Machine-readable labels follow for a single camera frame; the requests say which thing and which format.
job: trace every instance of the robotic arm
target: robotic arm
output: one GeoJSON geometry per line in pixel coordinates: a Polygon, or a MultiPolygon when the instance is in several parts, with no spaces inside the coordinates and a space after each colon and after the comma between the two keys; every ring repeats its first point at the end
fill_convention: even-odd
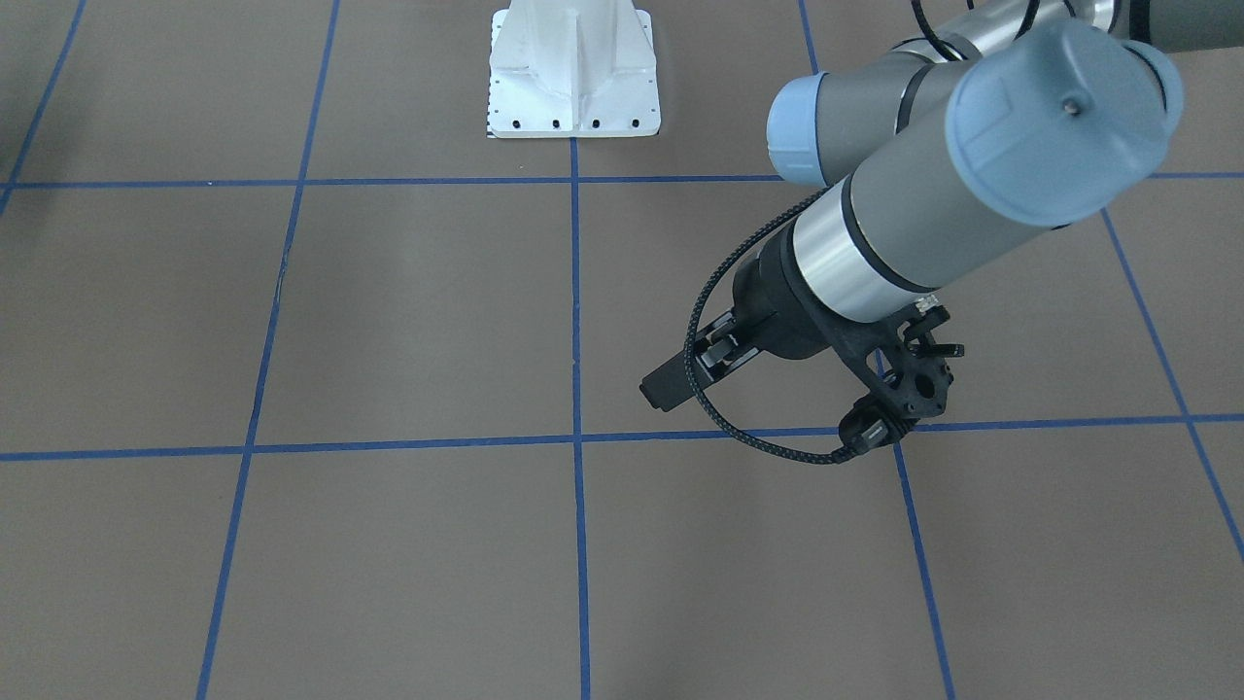
{"type": "Polygon", "coordinates": [[[778,172],[833,185],[717,269],[683,352],[641,384],[652,407],[669,412],[694,397],[733,438],[814,464],[850,460],[940,415],[954,380],[947,359],[963,347],[934,339],[949,315],[933,292],[1093,214],[1166,157],[1183,109],[1178,72],[1153,45],[1107,31],[1171,50],[1239,45],[1244,9],[994,0],[856,73],[782,88],[769,118],[778,172]],[[1214,29],[1198,39],[1193,20],[1214,29]],[[713,287],[774,233],[735,274],[734,307],[700,328],[713,287]],[[827,347],[868,390],[840,423],[843,446],[832,454],[748,435],[704,395],[761,352],[799,361],[827,347]],[[875,353],[886,361],[880,374],[875,353]]]}

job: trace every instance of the mounting hole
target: mounting hole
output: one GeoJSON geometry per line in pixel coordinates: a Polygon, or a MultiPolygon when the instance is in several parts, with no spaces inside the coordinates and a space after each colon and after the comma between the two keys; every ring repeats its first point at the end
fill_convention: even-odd
{"type": "Polygon", "coordinates": [[[919,392],[921,397],[926,399],[932,399],[937,394],[937,388],[933,387],[933,380],[928,375],[916,375],[916,392],[919,392]]]}

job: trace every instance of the gray floor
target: gray floor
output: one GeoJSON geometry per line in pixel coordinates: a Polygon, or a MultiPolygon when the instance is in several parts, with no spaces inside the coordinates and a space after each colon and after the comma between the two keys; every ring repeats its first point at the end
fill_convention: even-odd
{"type": "MultiPolygon", "coordinates": [[[[483,138],[501,5],[0,4],[0,696],[1239,698],[1244,51],[817,469],[636,384],[806,193],[773,94],[908,5],[642,2],[662,133],[578,144],[483,138]]],[[[860,393],[718,389],[816,449],[860,393]]]]}

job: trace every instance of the cable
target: cable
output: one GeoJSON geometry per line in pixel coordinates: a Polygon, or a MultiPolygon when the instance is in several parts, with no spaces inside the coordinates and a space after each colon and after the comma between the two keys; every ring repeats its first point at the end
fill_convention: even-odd
{"type": "Polygon", "coordinates": [[[1024,10],[1024,20],[1019,22],[1019,31],[1015,32],[1015,39],[1019,39],[1028,34],[1028,30],[1033,29],[1033,22],[1036,21],[1036,11],[1041,9],[1041,0],[1028,0],[1028,7],[1024,10]]]}
{"type": "Polygon", "coordinates": [[[730,252],[730,255],[720,265],[718,265],[715,270],[713,270],[713,274],[708,277],[708,281],[704,283],[704,288],[700,290],[700,295],[695,298],[695,305],[692,307],[692,317],[690,321],[687,323],[687,339],[683,342],[683,371],[687,374],[687,383],[690,385],[692,392],[695,393],[695,400],[699,402],[700,408],[704,409],[704,413],[708,414],[708,418],[713,419],[713,423],[717,424],[718,428],[720,428],[723,431],[725,431],[726,435],[746,445],[748,448],[753,448],[755,450],[759,450],[768,455],[773,455],[775,458],[782,458],[785,460],[805,463],[809,465],[841,465],[842,463],[846,463],[851,458],[855,458],[856,454],[853,450],[846,446],[842,446],[830,454],[804,453],[801,450],[792,450],[790,448],[784,448],[781,445],[775,445],[773,443],[761,440],[736,428],[730,421],[725,420],[725,418],[723,418],[722,414],[718,413],[717,408],[713,407],[713,403],[708,400],[708,397],[704,395],[704,388],[700,387],[699,378],[695,377],[695,336],[699,332],[700,315],[704,312],[704,305],[708,302],[709,295],[713,293],[713,290],[717,287],[718,282],[722,281],[722,277],[724,277],[725,274],[730,271],[730,267],[733,267],[735,262],[743,259],[743,256],[748,252],[748,250],[754,247],[756,242],[760,242],[766,236],[769,236],[769,234],[785,225],[786,221],[801,214],[805,209],[811,206],[814,201],[820,199],[821,195],[825,194],[826,191],[829,191],[829,188],[822,189],[816,194],[812,194],[811,196],[807,196],[799,204],[795,204],[790,209],[786,209],[775,219],[760,226],[759,230],[756,230],[750,236],[748,236],[746,240],[740,242],[739,246],[735,247],[734,251],[730,252]]]}
{"type": "Polygon", "coordinates": [[[921,5],[921,0],[912,0],[912,14],[916,15],[916,24],[921,27],[924,41],[928,41],[933,46],[933,50],[947,61],[958,61],[959,56],[950,50],[950,46],[945,41],[938,39],[937,32],[929,26],[929,20],[924,16],[924,6],[921,5]]]}

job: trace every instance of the light blue cap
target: light blue cap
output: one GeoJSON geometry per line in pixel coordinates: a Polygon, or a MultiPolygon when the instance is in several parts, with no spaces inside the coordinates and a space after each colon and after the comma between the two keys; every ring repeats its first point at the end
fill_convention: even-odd
{"type": "Polygon", "coordinates": [[[824,72],[786,83],[769,107],[769,159],[782,179],[825,187],[816,147],[816,97],[824,72]]]}
{"type": "Polygon", "coordinates": [[[964,75],[945,137],[982,201],[1054,226],[1093,214],[1156,170],[1182,113],[1183,82],[1161,51],[1061,20],[964,75]]]}

